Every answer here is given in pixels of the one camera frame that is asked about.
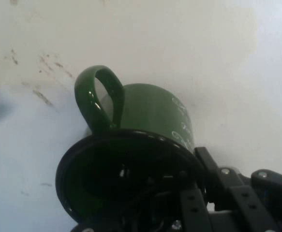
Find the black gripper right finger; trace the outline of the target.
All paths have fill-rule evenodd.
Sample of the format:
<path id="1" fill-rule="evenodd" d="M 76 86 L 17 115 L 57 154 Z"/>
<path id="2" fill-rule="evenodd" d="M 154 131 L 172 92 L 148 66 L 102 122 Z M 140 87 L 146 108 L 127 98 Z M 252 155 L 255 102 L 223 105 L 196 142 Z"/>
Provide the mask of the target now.
<path id="1" fill-rule="evenodd" d="M 282 232 L 282 174 L 260 169 L 245 177 L 219 167 L 205 147 L 194 149 L 204 168 L 207 200 L 216 211 L 235 212 L 248 232 Z"/>

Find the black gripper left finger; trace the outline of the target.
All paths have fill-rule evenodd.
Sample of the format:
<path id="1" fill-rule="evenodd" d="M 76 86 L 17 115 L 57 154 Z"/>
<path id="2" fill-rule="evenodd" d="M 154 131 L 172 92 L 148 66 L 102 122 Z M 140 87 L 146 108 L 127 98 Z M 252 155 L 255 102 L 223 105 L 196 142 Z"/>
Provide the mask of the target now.
<path id="1" fill-rule="evenodd" d="M 203 195 L 198 188 L 182 190 L 180 197 L 181 224 L 184 232 L 211 232 L 212 227 Z"/>

